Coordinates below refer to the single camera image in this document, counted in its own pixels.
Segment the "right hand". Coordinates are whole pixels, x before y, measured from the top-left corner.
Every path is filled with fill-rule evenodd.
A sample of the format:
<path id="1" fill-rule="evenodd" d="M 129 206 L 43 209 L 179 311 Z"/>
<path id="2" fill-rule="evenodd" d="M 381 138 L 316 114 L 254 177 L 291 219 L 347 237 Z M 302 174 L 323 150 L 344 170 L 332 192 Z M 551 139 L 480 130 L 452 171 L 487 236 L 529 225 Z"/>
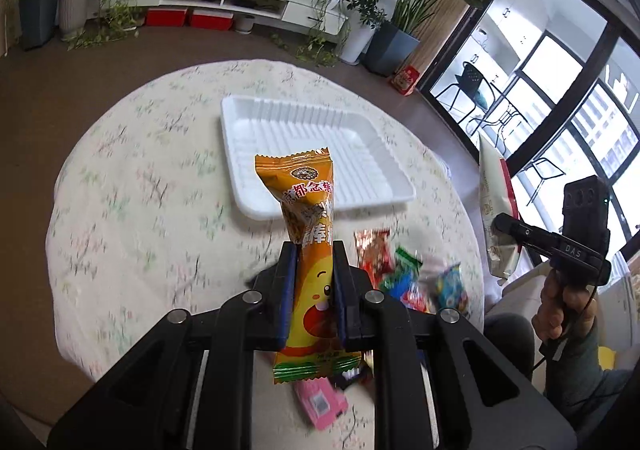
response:
<path id="1" fill-rule="evenodd" d="M 534 331 L 542 343 L 562 337 L 563 322 L 568 314 L 576 314 L 574 337 L 585 338 L 597 317 L 597 303 L 591 297 L 594 289 L 578 289 L 561 285 L 560 274 L 550 271 L 540 293 L 541 304 L 532 320 Z"/>

